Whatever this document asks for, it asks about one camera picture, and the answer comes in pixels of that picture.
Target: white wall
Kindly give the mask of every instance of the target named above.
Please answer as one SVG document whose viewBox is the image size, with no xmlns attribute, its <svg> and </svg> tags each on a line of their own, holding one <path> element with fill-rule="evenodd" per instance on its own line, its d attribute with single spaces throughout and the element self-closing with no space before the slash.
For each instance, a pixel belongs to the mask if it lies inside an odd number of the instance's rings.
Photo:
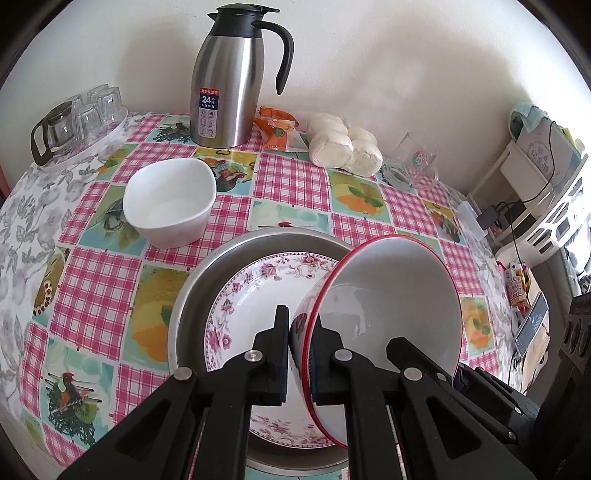
<svg viewBox="0 0 591 480">
<path fill-rule="evenodd" d="M 191 72 L 230 0 L 74 0 L 27 48 L 0 90 L 0 164 L 14 184 L 31 128 L 77 92 L 109 83 L 136 111 L 188 111 Z M 282 44 L 264 32 L 260 103 L 327 111 L 375 133 L 388 154 L 407 131 L 431 136 L 444 181 L 467 191 L 508 141 L 513 104 L 531 99 L 574 135 L 591 93 L 552 34 L 517 0 L 269 0 L 295 55 L 275 92 Z"/>
</svg>

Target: red rim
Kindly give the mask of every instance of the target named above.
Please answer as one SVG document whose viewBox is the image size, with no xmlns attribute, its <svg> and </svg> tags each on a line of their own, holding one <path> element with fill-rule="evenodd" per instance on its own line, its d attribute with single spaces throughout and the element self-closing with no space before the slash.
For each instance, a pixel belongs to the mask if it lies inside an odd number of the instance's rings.
<svg viewBox="0 0 591 480">
<path fill-rule="evenodd" d="M 310 376 L 309 376 L 309 367 L 310 366 L 308 364 L 308 359 L 310 357 L 310 344 L 312 342 L 312 332 L 314 331 L 314 325 L 316 324 L 316 317 L 318 316 L 318 312 L 320 310 L 320 305 L 322 305 L 322 302 L 324 301 L 324 297 L 326 297 L 326 293 L 328 292 L 331 285 L 334 283 L 335 278 L 339 275 L 341 270 L 343 270 L 343 268 L 346 266 L 346 264 L 349 262 L 349 260 L 351 260 L 351 258 L 353 258 L 357 253 L 361 252 L 361 250 L 363 250 L 365 247 L 368 247 L 369 245 L 371 245 L 375 242 L 378 242 L 380 240 L 386 239 L 386 238 L 404 238 L 404 239 L 413 241 L 415 243 L 418 243 L 419 245 L 422 245 L 425 248 L 427 248 L 427 250 L 429 250 L 435 256 L 435 258 L 437 258 L 439 260 L 439 263 L 441 263 L 441 265 L 445 269 L 445 272 L 447 273 L 450 280 L 452 281 L 453 289 L 456 292 L 458 309 L 459 309 L 460 314 L 462 312 L 462 305 L 460 304 L 460 296 L 457 292 L 456 283 L 453 281 L 453 277 L 449 273 L 447 266 L 445 265 L 443 260 L 441 260 L 439 255 L 437 255 L 430 246 L 424 244 L 423 242 L 421 242 L 420 240 L 417 240 L 416 238 L 414 238 L 412 236 L 399 235 L 397 233 L 393 233 L 391 235 L 377 236 L 376 238 L 372 238 L 371 240 L 368 240 L 364 244 L 361 244 L 358 247 L 354 248 L 353 250 L 351 250 L 351 252 L 346 254 L 342 258 L 342 260 L 339 261 L 337 266 L 334 267 L 332 272 L 330 272 L 329 276 L 326 279 L 326 282 L 324 282 L 324 285 L 320 289 L 320 293 L 316 297 L 316 300 L 314 301 L 314 305 L 313 305 L 312 310 L 310 312 L 310 321 L 308 322 L 308 325 L 306 326 L 306 332 L 304 333 L 304 346 L 303 346 L 302 358 L 301 358 L 302 369 L 301 369 L 300 376 L 301 376 L 302 388 L 304 390 L 304 400 L 306 402 L 306 408 L 308 409 L 308 413 L 310 413 L 312 420 L 314 420 L 314 423 L 316 423 L 316 426 L 319 428 L 319 430 L 331 442 L 333 442 L 335 445 L 337 445 L 341 448 L 344 448 L 344 449 L 347 449 L 348 447 L 344 443 L 341 443 L 338 440 L 336 440 L 335 438 L 333 438 L 333 436 L 327 432 L 327 430 L 324 428 L 324 426 L 320 422 L 320 419 L 318 418 L 318 415 L 316 414 L 316 410 L 314 409 L 314 405 L 312 403 L 312 395 L 310 392 Z M 459 333 L 460 334 L 458 337 L 458 343 L 460 345 L 460 348 L 459 348 L 459 351 L 457 354 L 456 372 L 457 372 L 457 366 L 460 363 L 460 355 L 462 353 L 462 319 L 461 319 L 461 317 L 460 317 Z"/>
</svg>

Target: orange packet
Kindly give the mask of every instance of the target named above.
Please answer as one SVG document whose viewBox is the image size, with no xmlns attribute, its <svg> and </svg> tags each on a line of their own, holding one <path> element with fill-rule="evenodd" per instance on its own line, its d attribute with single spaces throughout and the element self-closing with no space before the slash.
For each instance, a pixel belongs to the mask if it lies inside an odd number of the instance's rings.
<svg viewBox="0 0 591 480">
<path fill-rule="evenodd" d="M 290 120 L 255 118 L 254 122 L 263 137 L 263 150 L 279 152 L 307 152 L 308 147 Z"/>
<path fill-rule="evenodd" d="M 289 120 L 295 123 L 295 126 L 298 127 L 299 123 L 296 118 L 283 110 L 278 110 L 277 108 L 271 108 L 270 106 L 262 106 L 259 108 L 259 115 L 261 118 L 272 118 L 276 120 Z"/>
</svg>

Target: black lid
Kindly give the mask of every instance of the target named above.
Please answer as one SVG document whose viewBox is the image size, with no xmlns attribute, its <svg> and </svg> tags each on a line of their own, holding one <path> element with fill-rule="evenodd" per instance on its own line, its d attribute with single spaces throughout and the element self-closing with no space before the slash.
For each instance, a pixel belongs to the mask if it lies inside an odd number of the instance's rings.
<svg viewBox="0 0 591 480">
<path fill-rule="evenodd" d="M 270 8 L 264 7 L 263 5 L 253 5 L 253 4 L 228 4 L 222 5 L 221 7 L 216 8 L 216 10 L 220 13 L 226 13 L 225 11 L 228 10 L 236 10 L 236 13 L 242 13 L 248 15 L 248 12 L 259 13 L 259 14 L 266 14 L 268 12 L 278 12 L 278 8 Z"/>
<path fill-rule="evenodd" d="M 216 37 L 261 38 L 261 29 L 252 22 L 262 20 L 268 12 L 278 12 L 277 8 L 254 4 L 228 4 L 217 8 L 216 14 L 207 14 L 215 20 L 210 35 Z"/>
<path fill-rule="evenodd" d="M 56 106 L 45 116 L 45 118 L 47 119 L 50 125 L 55 125 L 62 118 L 64 118 L 67 115 L 70 115 L 71 111 L 72 102 L 68 100 L 67 102 L 61 103 L 58 106 Z"/>
</svg>

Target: white bowl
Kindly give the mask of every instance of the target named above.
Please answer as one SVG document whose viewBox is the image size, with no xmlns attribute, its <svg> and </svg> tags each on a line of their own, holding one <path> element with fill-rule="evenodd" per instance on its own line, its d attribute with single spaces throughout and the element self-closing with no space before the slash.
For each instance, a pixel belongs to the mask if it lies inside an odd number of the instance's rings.
<svg viewBox="0 0 591 480">
<path fill-rule="evenodd" d="M 462 311 L 451 275 L 427 245 L 402 235 L 375 238 L 348 253 L 302 301 L 290 346 L 310 415 L 334 443 L 347 446 L 343 406 L 316 406 L 310 396 L 310 345 L 315 319 L 339 332 L 343 346 L 376 367 L 390 339 L 406 337 L 454 376 L 462 347 Z"/>
<path fill-rule="evenodd" d="M 216 181 L 197 158 L 152 163 L 129 180 L 123 196 L 125 219 L 158 248 L 188 245 L 203 236 Z"/>
</svg>

